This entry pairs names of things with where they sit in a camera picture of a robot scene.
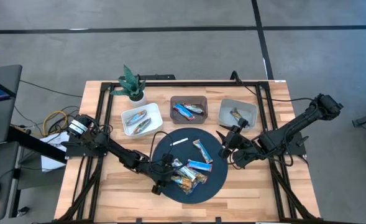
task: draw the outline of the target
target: white bowl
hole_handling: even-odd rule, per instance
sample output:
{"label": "white bowl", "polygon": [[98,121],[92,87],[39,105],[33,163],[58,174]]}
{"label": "white bowl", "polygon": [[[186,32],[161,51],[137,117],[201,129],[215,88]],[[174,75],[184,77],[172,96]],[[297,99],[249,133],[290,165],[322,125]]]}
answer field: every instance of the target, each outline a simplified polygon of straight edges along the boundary
{"label": "white bowl", "polygon": [[[131,118],[133,115],[137,114],[138,112],[142,110],[147,110],[147,114],[142,118],[140,121],[132,124],[132,125],[126,125],[127,120]],[[123,123],[123,129],[125,131],[125,134],[127,136],[130,136],[131,138],[138,138],[141,136],[145,136],[148,134],[155,133],[162,129],[163,126],[163,120],[162,116],[160,115],[159,107],[156,103],[150,103],[144,106],[140,106],[138,108],[134,108],[128,111],[124,111],[121,115],[122,117],[122,123]],[[139,134],[133,134],[134,129],[143,121],[146,119],[151,118],[151,123],[145,128],[141,133]]]}

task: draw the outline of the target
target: yellow cable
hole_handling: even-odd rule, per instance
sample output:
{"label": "yellow cable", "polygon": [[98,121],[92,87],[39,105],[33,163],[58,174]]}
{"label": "yellow cable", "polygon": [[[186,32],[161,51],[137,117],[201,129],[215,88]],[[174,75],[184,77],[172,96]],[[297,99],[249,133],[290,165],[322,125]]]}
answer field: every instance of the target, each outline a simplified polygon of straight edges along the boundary
{"label": "yellow cable", "polygon": [[66,124],[68,124],[68,116],[66,115],[66,113],[65,113],[64,111],[54,111],[53,113],[49,114],[49,115],[45,118],[45,120],[43,121],[43,125],[42,125],[42,127],[43,127],[43,136],[44,136],[44,137],[47,137],[49,134],[54,134],[54,133],[58,133],[59,131],[61,131],[61,130],[56,130],[56,131],[52,131],[52,132],[50,132],[50,133],[46,133],[46,123],[47,123],[47,121],[48,121],[49,117],[51,117],[51,116],[52,116],[52,115],[54,115],[54,114],[62,114],[62,115],[64,115],[64,123],[63,123],[63,125],[61,126],[61,128],[63,128]]}

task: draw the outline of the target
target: gray bowl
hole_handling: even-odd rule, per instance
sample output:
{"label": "gray bowl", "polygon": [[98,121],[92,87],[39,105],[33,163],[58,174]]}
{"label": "gray bowl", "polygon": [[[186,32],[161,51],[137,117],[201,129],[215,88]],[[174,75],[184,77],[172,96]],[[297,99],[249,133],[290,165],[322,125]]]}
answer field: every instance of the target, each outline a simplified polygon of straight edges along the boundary
{"label": "gray bowl", "polygon": [[237,108],[238,113],[249,122],[249,128],[244,128],[243,131],[254,128],[257,122],[257,105],[232,99],[222,99],[219,110],[219,124],[230,127],[233,125],[238,126],[238,121],[230,114],[233,108]]}

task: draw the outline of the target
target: wooden tabletop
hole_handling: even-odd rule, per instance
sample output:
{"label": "wooden tabletop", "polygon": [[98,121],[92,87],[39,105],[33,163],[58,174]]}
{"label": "wooden tabletop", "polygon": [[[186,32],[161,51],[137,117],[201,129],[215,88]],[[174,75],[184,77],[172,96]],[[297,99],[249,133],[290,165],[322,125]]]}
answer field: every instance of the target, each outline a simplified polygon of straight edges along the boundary
{"label": "wooden tabletop", "polygon": [[[95,117],[100,86],[101,81],[86,82],[80,114]],[[270,89],[274,99],[290,99],[286,82],[270,81]],[[223,134],[228,132],[217,124],[217,115],[223,98],[257,105],[256,96],[239,86],[147,87],[145,93],[148,103],[158,104],[162,114],[164,131],[171,132],[178,128],[196,127],[215,135],[218,139],[216,130]],[[205,96],[208,99],[208,118],[205,123],[173,124],[169,115],[172,96]],[[104,99],[102,120],[104,119],[106,101],[107,97]],[[264,100],[263,103],[268,127],[271,128],[267,102]],[[290,102],[274,101],[273,104],[279,127],[295,117]],[[148,154],[152,135],[131,140],[124,134],[121,113],[129,109],[132,107],[128,97],[114,97],[110,120],[114,131],[111,133],[111,137],[125,148],[136,149]],[[254,129],[243,135],[251,139],[260,134],[261,131],[262,124],[260,116],[258,116]],[[162,137],[159,134],[156,143]],[[299,158],[294,158],[294,166],[288,167],[291,188],[303,205],[318,217],[318,206],[307,165]],[[68,160],[55,218],[62,216],[71,205],[80,160],[81,158]],[[83,174],[84,171],[82,171],[78,190],[81,189]],[[178,203],[164,195],[154,195],[151,193],[152,186],[151,179],[123,168],[116,156],[108,154],[104,159],[94,221],[135,222],[136,218],[142,218],[144,222],[214,222],[215,217],[221,217],[224,222],[278,221],[268,161],[253,161],[246,166],[246,169],[241,170],[235,170],[230,166],[222,189],[213,198],[203,203]],[[282,189],[281,195],[284,200],[285,216],[289,217],[286,196]],[[86,200],[83,217],[88,217],[89,201],[90,199]]]}

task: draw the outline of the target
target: brown bowl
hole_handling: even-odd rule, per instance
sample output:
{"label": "brown bowl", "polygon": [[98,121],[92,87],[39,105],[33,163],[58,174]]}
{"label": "brown bowl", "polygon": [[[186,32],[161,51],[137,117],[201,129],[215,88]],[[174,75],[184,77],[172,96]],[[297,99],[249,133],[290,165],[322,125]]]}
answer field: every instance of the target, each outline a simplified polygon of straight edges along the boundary
{"label": "brown bowl", "polygon": [[[189,103],[192,105],[196,105],[201,108],[204,113],[198,114],[190,111],[194,115],[194,119],[189,121],[183,115],[181,115],[177,110],[174,110],[173,107],[176,104]],[[203,124],[208,117],[208,100],[205,96],[173,96],[170,98],[170,118],[175,124]]]}

